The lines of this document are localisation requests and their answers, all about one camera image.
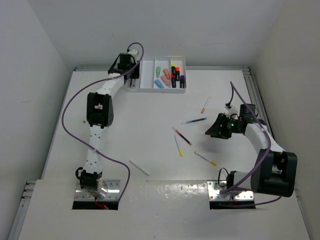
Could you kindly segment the dark red gel pen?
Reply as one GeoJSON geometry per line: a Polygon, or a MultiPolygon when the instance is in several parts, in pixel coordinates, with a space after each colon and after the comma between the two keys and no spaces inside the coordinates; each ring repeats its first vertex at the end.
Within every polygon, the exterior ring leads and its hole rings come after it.
{"type": "Polygon", "coordinates": [[[175,127],[171,127],[171,129],[177,134],[179,135],[189,146],[192,145],[192,143],[179,131],[177,130],[175,127]]]}

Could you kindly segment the orange cap highlighter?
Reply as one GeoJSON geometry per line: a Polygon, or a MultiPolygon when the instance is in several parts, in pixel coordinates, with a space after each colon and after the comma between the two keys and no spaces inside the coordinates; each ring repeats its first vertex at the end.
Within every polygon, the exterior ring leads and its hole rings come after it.
{"type": "Polygon", "coordinates": [[[180,78],[180,67],[175,68],[175,74],[176,74],[176,79],[178,80],[180,78]]]}

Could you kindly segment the orange eraser case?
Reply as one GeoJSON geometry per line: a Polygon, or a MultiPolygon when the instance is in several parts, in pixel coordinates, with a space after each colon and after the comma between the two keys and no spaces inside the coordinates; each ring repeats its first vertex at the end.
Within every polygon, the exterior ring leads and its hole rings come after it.
{"type": "Polygon", "coordinates": [[[163,73],[164,73],[165,77],[166,77],[168,80],[171,79],[170,72],[169,72],[169,70],[168,70],[167,68],[164,68],[164,69],[163,69],[163,73]]]}

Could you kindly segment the pink eraser case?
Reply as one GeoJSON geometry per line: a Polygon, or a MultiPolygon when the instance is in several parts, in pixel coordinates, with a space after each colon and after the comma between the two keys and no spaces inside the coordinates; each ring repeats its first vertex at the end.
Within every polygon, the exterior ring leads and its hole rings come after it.
{"type": "Polygon", "coordinates": [[[167,77],[165,75],[162,75],[160,78],[165,86],[167,86],[167,87],[171,86],[171,81],[169,79],[167,79],[167,77]]]}

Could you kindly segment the blue eraser case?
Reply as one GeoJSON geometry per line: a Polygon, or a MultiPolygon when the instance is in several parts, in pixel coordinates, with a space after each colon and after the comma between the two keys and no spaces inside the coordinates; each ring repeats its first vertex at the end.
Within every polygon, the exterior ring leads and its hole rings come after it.
{"type": "Polygon", "coordinates": [[[154,81],[154,83],[155,83],[155,85],[156,85],[158,88],[164,89],[163,84],[162,84],[158,79],[156,79],[156,80],[154,81]]]}

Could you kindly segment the yellow cap black highlighter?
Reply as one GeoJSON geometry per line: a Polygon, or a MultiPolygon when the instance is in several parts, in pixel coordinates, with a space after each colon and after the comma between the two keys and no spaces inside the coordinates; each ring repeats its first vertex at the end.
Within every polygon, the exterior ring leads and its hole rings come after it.
{"type": "Polygon", "coordinates": [[[174,64],[171,65],[171,73],[172,73],[173,75],[176,74],[176,67],[175,67],[174,64]]]}

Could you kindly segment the green eraser case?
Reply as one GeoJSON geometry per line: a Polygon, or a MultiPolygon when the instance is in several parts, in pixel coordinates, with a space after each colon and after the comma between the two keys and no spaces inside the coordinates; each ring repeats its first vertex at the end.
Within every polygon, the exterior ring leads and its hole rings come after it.
{"type": "Polygon", "coordinates": [[[160,74],[161,74],[161,67],[160,67],[160,66],[157,66],[156,69],[155,69],[155,76],[156,76],[156,78],[159,78],[159,77],[160,77],[160,74]]]}

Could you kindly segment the purple cap black highlighter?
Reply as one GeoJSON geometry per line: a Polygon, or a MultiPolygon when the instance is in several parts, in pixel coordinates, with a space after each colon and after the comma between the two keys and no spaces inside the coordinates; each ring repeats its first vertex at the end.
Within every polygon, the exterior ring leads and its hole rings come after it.
{"type": "Polygon", "coordinates": [[[184,75],[180,76],[179,86],[180,86],[181,89],[184,89],[186,87],[186,78],[185,78],[184,75]]]}

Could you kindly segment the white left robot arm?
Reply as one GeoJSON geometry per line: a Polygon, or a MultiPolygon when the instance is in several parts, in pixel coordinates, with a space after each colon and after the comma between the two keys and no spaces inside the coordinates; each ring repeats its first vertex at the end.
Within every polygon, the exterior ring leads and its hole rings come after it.
{"type": "Polygon", "coordinates": [[[99,181],[102,177],[102,156],[97,153],[103,148],[108,127],[114,120],[113,97],[126,83],[130,74],[124,74],[138,62],[139,51],[136,49],[121,53],[108,70],[110,80],[101,88],[87,95],[86,120],[90,126],[90,148],[86,162],[80,174],[76,174],[82,189],[92,193],[99,192],[99,181]]]}

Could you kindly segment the pink cap black highlighter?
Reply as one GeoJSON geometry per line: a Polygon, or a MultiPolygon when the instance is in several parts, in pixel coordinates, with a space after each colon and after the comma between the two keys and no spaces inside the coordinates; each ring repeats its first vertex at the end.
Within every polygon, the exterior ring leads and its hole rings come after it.
{"type": "Polygon", "coordinates": [[[172,74],[171,74],[171,87],[172,87],[172,88],[176,88],[176,87],[177,87],[176,81],[177,81],[177,77],[176,77],[175,74],[172,73],[172,74]]]}

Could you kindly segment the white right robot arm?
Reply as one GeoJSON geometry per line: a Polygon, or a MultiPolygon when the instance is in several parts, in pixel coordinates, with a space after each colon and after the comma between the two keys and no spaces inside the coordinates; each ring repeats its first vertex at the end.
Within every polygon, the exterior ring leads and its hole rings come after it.
{"type": "Polygon", "coordinates": [[[241,104],[237,118],[234,113],[219,113],[207,136],[228,140],[232,134],[243,134],[252,144],[257,159],[250,172],[231,171],[223,192],[249,190],[258,194],[290,197],[295,188],[298,157],[284,150],[271,136],[256,106],[241,104]]]}

